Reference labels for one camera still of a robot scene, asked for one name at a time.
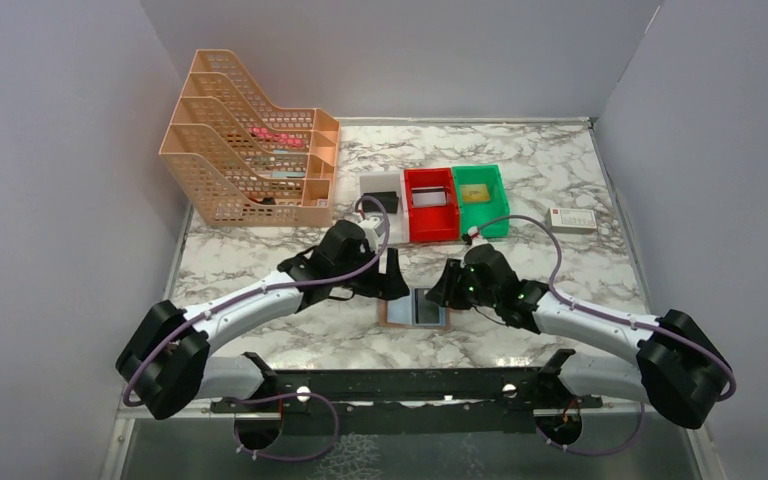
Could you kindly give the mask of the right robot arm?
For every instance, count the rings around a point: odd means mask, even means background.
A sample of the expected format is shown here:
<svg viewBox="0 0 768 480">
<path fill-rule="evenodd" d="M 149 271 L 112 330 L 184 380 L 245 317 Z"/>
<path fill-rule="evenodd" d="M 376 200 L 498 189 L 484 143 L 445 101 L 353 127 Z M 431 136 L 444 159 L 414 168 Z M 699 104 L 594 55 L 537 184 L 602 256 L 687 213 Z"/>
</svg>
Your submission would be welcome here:
<svg viewBox="0 0 768 480">
<path fill-rule="evenodd" d="M 509 327 L 598 349 L 597 356 L 552 357 L 536 383 L 539 398 L 552 407 L 573 397 L 623 398 L 698 429 L 729 382 L 724 357 L 689 315 L 637 315 L 576 302 L 546 283 L 518 278 L 489 244 L 448 260 L 425 297 L 453 310 L 490 308 Z"/>
</svg>

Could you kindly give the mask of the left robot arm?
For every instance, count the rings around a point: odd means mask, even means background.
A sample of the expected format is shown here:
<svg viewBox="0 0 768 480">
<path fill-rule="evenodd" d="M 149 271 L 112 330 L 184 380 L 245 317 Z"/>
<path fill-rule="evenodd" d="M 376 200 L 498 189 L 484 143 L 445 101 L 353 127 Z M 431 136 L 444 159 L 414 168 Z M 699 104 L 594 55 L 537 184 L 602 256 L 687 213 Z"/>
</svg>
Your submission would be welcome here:
<svg viewBox="0 0 768 480">
<path fill-rule="evenodd" d="M 154 304 L 115 361 L 122 400 L 167 419 L 199 398 L 237 396 L 250 410 L 273 401 L 274 384 L 252 360 L 213 362 L 221 347 L 269 321 L 331 299 L 335 288 L 381 300 L 408 295 L 390 225 L 379 215 L 339 220 L 319 244 L 252 285 L 202 304 Z"/>
</svg>

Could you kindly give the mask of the black credit card from holder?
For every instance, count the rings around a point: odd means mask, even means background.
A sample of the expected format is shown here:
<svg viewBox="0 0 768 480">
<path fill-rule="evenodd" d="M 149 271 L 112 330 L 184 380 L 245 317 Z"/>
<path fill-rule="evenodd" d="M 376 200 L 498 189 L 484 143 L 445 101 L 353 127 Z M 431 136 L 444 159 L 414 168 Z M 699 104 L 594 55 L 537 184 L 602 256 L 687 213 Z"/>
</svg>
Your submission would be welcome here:
<svg viewBox="0 0 768 480">
<path fill-rule="evenodd" d="M 363 194 L 361 207 L 364 212 L 396 214 L 400 204 L 400 197 L 396 191 L 369 192 Z"/>
</svg>

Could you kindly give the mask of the light blue credit card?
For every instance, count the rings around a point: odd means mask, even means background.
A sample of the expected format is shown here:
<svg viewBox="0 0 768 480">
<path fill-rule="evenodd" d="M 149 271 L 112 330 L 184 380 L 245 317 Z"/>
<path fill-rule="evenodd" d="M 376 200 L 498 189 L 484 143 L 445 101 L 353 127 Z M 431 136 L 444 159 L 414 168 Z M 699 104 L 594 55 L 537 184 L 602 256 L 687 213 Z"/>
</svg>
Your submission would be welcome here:
<svg viewBox="0 0 768 480">
<path fill-rule="evenodd" d="M 389 301 L 385 305 L 384 321 L 387 324 L 411 326 L 413 321 L 413 301 L 409 297 Z"/>
</svg>

